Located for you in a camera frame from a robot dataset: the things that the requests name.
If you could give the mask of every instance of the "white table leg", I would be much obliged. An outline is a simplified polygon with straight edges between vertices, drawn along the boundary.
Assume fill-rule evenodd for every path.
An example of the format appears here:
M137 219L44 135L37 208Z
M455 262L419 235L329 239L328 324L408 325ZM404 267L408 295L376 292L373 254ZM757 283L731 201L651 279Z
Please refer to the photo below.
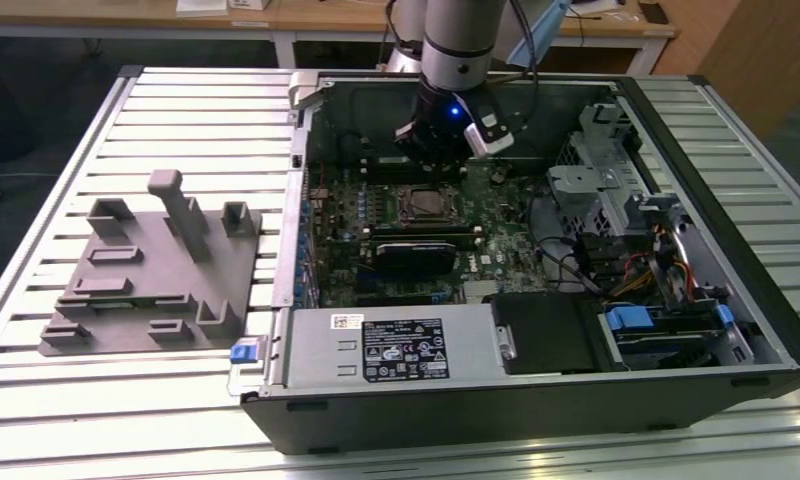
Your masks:
M647 38L643 42L643 48L635 54L635 58L628 65L628 75L651 75L657 59L667 45L667 38Z
M294 42L294 32L272 32L272 43L276 46L278 68L296 68L296 52L293 51Z

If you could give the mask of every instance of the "blue tab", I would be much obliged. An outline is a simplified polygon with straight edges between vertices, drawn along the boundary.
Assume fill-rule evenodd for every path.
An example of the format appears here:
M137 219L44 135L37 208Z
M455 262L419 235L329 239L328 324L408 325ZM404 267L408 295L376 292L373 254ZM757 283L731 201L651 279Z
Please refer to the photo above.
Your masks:
M234 345L228 359L232 365L257 363L257 345Z
M652 328L655 326L649 311L640 306L613 307L604 314L604 318L613 331L623 328Z
M728 327L735 323L735 315L732 315L732 310L725 305L717 305L715 307L715 313L717 314L717 318L723 322L723 326Z

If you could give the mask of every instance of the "blue drive latch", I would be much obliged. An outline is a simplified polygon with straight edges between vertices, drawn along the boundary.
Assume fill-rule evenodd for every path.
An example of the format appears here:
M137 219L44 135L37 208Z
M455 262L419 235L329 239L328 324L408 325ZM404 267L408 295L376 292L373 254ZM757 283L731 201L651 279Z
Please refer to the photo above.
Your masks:
M612 331L621 330L623 328L652 328L655 322L652 322L652 316L645 307L640 306L624 306L613 307L604 314L608 320L608 326Z

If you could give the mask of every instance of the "black plastic cover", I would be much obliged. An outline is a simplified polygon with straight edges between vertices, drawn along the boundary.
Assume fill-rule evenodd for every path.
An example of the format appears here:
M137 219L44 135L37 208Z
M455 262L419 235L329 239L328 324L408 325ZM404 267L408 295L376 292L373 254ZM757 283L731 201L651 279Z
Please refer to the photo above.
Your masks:
M599 301L580 293L505 293L492 297L495 325L509 330L511 375L613 371Z

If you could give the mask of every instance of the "wooden desk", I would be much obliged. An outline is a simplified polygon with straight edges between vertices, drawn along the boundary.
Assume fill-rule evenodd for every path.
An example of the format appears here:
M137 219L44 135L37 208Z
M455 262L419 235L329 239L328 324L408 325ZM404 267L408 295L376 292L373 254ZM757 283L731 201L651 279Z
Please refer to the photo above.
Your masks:
M273 0L266 10L230 9L226 16L177 18L176 0L0 0L0 36L270 40L278 66L296 67L296 41L379 42L385 27L383 0ZM625 10L639 16L636 0ZM553 45L625 48L637 53L628 73L648 74L671 25L567 18Z

